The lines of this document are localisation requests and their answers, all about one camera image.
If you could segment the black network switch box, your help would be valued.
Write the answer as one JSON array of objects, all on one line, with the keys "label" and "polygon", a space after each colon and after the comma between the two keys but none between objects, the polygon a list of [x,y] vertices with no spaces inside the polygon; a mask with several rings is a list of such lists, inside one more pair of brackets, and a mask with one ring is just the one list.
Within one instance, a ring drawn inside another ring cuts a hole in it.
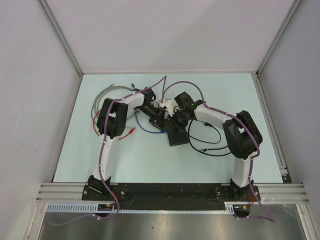
[{"label": "black network switch box", "polygon": [[175,130],[173,124],[168,120],[164,120],[165,131],[167,134],[170,147],[184,145],[189,143],[189,138],[186,130]]}]

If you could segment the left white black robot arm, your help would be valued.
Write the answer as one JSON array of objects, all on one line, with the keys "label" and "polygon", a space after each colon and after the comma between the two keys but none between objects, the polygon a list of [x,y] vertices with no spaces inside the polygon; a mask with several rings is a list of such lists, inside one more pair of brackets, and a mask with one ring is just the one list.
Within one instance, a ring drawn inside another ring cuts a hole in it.
[{"label": "left white black robot arm", "polygon": [[105,200],[110,196],[112,163],[116,155],[113,148],[125,131],[128,113],[138,109],[149,114],[150,117],[157,116],[160,108],[152,104],[155,100],[155,93],[147,87],[143,90],[133,89],[123,98],[106,98],[103,101],[98,118],[94,122],[100,136],[101,149],[97,165],[87,182],[98,199]]}]

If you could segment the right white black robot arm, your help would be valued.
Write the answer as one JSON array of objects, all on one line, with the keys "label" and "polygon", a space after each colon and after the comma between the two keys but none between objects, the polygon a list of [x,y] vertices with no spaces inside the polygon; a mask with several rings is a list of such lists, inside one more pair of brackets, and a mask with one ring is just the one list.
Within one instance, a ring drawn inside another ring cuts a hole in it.
[{"label": "right white black robot arm", "polygon": [[199,121],[220,128],[224,132],[227,148],[234,156],[230,194],[242,201],[253,189],[253,159],[259,156],[262,134],[249,112],[237,114],[213,108],[202,99],[193,99],[183,92],[174,98],[178,110],[170,110],[168,121],[176,131],[183,131],[191,121]]}]

